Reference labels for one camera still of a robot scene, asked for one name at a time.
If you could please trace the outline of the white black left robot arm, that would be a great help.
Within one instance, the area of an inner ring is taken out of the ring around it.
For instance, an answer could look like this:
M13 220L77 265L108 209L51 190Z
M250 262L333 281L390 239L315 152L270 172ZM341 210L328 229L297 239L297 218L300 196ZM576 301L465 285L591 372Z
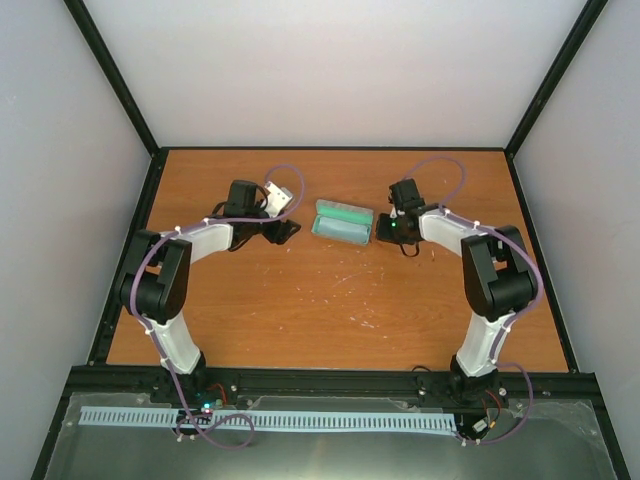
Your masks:
M161 366L174 372L172 388L186 402L201 400L206 366L184 316L191 265L220 252L233 252L255 236L282 245L300 230L287 218L297 204L288 189L268 181L232 182L227 199L209 216L170 231L141 229L132 237L115 293L143 326L156 347Z

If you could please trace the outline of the light blue cleaning cloth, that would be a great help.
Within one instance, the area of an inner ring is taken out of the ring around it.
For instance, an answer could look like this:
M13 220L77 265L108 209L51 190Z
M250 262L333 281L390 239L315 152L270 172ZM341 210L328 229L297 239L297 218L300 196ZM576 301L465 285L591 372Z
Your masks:
M367 244L370 236L370 226L321 216L317 219L314 232L317 235L342 242Z

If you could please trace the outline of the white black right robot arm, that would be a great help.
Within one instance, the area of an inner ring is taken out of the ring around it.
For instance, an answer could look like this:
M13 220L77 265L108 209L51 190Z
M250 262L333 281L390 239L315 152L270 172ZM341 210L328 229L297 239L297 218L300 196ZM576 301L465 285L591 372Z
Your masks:
M412 178L389 187L389 203L391 212L377 220L378 240L401 249L413 246L416 252L422 242L434 243L462 261L471 319L451 360L449 392L455 401L469 403L496 383L499 356L513 324L541 300L541 273L517 227L489 227L428 204Z

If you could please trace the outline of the grey leather glasses case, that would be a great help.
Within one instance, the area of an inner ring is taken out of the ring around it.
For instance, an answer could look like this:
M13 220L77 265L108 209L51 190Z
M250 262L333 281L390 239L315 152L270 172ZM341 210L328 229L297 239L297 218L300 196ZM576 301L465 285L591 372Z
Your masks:
M344 243L365 246L373 228L374 211L369 208L319 199L311 233Z

